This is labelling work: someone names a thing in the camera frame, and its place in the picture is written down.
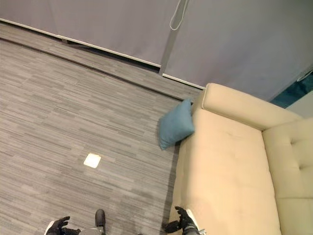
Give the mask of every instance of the black glove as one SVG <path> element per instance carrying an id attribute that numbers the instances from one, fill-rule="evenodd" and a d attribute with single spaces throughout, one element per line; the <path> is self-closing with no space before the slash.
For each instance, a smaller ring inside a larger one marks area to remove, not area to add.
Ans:
<path id="1" fill-rule="evenodd" d="M 187 211 L 181 207 L 175 207 L 175 209 L 177 210 L 177 213 L 180 214 L 179 221 L 175 220 L 164 226 L 165 232 L 167 234 L 171 234 L 182 229 L 184 234 L 186 232 L 190 232 L 190 229 L 192 229 L 194 233 L 199 234 L 197 226 L 195 225 L 192 218 L 189 217 Z"/>
<path id="2" fill-rule="evenodd" d="M 79 235 L 80 232 L 81 232 L 80 229 L 76 229 L 76 230 L 68 229 L 68 228 L 63 228 L 62 229 L 62 234 L 63 235 Z"/>
<path id="3" fill-rule="evenodd" d="M 54 221 L 52 226 L 48 229 L 47 235 L 62 235 L 62 227 L 66 226 L 68 224 L 69 216 L 64 217 L 62 219 L 59 219 L 57 221 Z"/>
<path id="4" fill-rule="evenodd" d="M 200 235 L 197 226 L 192 218 L 189 217 L 186 210 L 181 207 L 175 207 L 179 217 L 179 227 L 182 228 L 182 235 Z"/>
<path id="5" fill-rule="evenodd" d="M 193 227 L 197 227 L 194 223 L 194 221 L 192 220 L 192 218 L 189 217 L 188 213 L 186 210 L 184 210 L 181 207 L 175 207 L 175 209 L 177 210 L 177 213 L 180 214 L 179 217 L 179 226 L 184 230 L 186 227 L 188 226 L 193 226 Z"/>

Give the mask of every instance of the throw pillow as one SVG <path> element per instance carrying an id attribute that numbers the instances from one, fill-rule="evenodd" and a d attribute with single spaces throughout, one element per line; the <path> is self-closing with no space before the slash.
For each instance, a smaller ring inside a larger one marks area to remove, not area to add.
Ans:
<path id="1" fill-rule="evenodd" d="M 186 99 L 160 119 L 159 140 L 162 150 L 194 133 L 191 100 Z"/>

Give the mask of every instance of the sofa cushion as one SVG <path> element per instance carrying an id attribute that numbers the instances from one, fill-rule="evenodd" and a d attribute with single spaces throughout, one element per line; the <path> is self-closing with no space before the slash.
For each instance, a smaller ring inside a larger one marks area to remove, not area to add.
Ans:
<path id="1" fill-rule="evenodd" d="M 279 235 L 261 131 L 197 109 L 179 151 L 173 206 L 191 209 L 212 235 Z M 177 219 L 175 210 L 170 220 Z"/>
<path id="2" fill-rule="evenodd" d="M 313 118 L 263 132 L 283 235 L 313 234 Z"/>

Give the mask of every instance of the shoe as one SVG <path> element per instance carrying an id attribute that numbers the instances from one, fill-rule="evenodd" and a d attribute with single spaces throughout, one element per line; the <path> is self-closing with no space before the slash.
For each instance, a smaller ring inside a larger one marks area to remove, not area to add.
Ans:
<path id="1" fill-rule="evenodd" d="M 103 229 L 105 228 L 106 214 L 104 213 L 102 209 L 97 210 L 95 220 L 96 220 L 96 227 L 103 227 Z"/>

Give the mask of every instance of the beige sofa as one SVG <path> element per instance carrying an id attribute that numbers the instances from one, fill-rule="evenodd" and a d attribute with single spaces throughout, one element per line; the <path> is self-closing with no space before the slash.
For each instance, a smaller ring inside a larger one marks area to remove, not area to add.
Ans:
<path id="1" fill-rule="evenodd" d="M 170 221 L 182 206 L 208 235 L 313 235 L 313 118 L 217 84 L 192 117 Z"/>

